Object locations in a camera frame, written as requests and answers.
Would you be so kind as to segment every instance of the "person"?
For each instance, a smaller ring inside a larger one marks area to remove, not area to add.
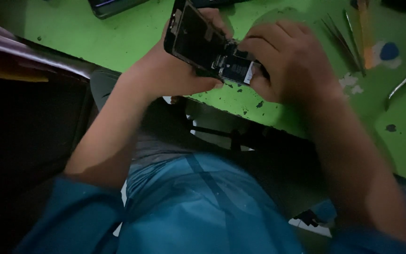
[[[200,11],[232,36],[217,9]],[[91,79],[100,112],[64,176],[55,180],[43,216],[15,253],[305,252],[287,222],[296,215],[292,203],[299,194],[273,198],[265,189],[294,189],[283,177],[301,167],[311,176],[305,164],[310,159],[289,161],[285,146],[270,155],[283,161],[267,168],[275,178],[262,178],[260,186],[223,149],[187,134],[171,121],[174,114],[161,97],[200,93],[222,83],[197,77],[190,65],[164,51],[163,40],[164,34],[120,76],[102,70]],[[314,172],[323,175],[338,214],[328,252],[406,253],[406,204],[398,184],[312,31],[288,20],[261,24],[249,30],[239,49],[253,54],[270,75],[267,79],[254,69],[251,88],[266,101],[294,105],[307,120],[320,162]],[[261,163],[255,167],[260,170]]]

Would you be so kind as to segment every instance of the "smartphone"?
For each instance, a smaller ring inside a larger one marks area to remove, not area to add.
[[[265,68],[238,41],[226,39],[188,0],[175,0],[164,38],[167,53],[192,65],[199,76],[249,85],[252,67]]]

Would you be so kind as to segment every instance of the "right hand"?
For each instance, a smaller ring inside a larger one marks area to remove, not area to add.
[[[250,80],[266,101],[309,109],[333,97],[343,98],[324,49],[301,23],[279,20],[254,26],[238,48],[252,53],[268,71],[270,80],[257,68]]]

